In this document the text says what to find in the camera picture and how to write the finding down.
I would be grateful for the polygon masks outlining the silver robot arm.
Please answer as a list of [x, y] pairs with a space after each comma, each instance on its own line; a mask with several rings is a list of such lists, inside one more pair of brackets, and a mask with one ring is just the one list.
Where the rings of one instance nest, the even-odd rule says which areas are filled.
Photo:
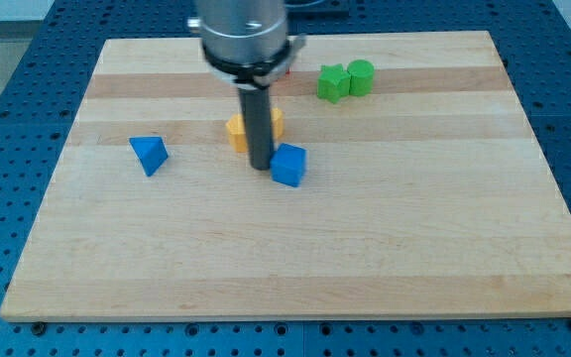
[[195, 0], [187, 27], [210, 70], [237, 87], [252, 168], [270, 167], [275, 144], [270, 87], [285, 76], [306, 35], [288, 36], [283, 0]]

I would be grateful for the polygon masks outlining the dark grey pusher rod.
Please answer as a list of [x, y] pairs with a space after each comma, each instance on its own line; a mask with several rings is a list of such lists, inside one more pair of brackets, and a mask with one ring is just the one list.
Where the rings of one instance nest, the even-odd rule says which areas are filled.
[[264, 89], [238, 89], [249, 162], [253, 169], [266, 171], [274, 154], [270, 92]]

